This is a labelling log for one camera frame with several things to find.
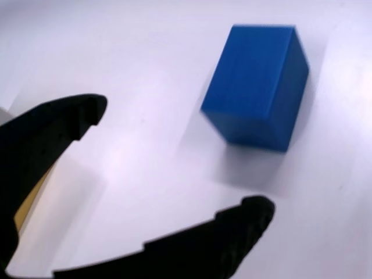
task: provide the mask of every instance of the cube side face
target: cube side face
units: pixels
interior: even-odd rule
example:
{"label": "cube side face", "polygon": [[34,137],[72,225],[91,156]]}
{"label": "cube side face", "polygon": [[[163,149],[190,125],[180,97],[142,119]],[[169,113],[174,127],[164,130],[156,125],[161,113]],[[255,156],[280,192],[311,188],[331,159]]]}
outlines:
{"label": "cube side face", "polygon": [[202,109],[267,117],[292,27],[233,26]]}
{"label": "cube side face", "polygon": [[270,111],[270,123],[282,151],[289,147],[308,75],[309,66],[294,29]]}
{"label": "cube side face", "polygon": [[215,112],[204,114],[229,144],[272,150],[280,148],[268,120],[244,119]]}

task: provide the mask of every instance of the cube top face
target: cube top face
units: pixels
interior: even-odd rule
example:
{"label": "cube top face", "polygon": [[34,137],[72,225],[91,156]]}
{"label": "cube top face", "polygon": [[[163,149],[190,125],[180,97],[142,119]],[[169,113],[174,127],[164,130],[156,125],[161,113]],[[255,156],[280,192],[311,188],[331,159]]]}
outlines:
{"label": "cube top face", "polygon": [[266,119],[294,27],[233,26],[202,110]]}

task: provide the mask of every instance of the blue block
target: blue block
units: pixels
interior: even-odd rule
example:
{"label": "blue block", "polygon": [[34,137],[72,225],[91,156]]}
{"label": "blue block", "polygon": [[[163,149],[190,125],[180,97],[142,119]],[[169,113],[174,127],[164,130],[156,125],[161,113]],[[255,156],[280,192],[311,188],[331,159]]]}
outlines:
{"label": "blue block", "polygon": [[231,144],[286,151],[308,74],[294,27],[233,26],[202,111]]}

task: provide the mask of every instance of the blue cube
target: blue cube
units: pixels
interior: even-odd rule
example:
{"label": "blue cube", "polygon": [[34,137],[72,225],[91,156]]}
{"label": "blue cube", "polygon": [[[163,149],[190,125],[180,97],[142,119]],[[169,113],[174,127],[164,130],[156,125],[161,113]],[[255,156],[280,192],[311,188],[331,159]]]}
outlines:
{"label": "blue cube", "polygon": [[286,151],[308,74],[295,27],[233,26],[202,111],[231,144]]}

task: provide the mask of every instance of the white surface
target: white surface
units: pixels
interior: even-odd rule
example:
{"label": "white surface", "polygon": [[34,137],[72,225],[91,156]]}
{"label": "white surface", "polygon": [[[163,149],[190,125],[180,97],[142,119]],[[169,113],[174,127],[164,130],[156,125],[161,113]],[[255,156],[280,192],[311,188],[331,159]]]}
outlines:
{"label": "white surface", "polygon": [[[277,213],[235,278],[371,278],[371,9],[368,0],[4,2],[0,106],[17,115],[59,96],[109,99],[99,126],[54,168],[8,272],[50,276],[137,251],[262,193]],[[312,77],[286,155],[226,147],[198,113],[234,23],[297,25]]]}

